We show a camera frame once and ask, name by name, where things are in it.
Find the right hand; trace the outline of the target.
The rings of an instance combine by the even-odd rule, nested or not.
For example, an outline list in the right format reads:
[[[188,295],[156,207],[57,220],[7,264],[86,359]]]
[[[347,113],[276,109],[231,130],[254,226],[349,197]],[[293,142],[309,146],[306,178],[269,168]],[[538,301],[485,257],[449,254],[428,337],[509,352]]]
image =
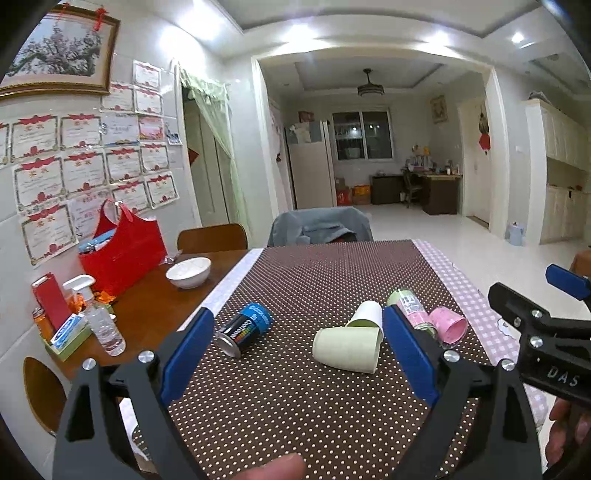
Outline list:
[[[552,426],[549,433],[549,439],[545,447],[545,457],[548,466],[553,466],[562,457],[567,437],[570,431],[568,419],[571,413],[572,404],[566,400],[557,398],[549,414],[549,420]],[[590,412],[585,410],[579,417],[578,423],[572,428],[574,439],[578,445],[585,440],[590,430]]]

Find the left hand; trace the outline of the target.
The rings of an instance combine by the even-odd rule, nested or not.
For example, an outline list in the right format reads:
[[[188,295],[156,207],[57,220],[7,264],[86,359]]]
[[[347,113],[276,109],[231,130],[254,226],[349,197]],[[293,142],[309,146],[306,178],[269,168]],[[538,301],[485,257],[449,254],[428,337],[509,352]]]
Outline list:
[[[303,480],[307,466],[297,453],[276,458],[266,465],[245,470],[233,480]]]

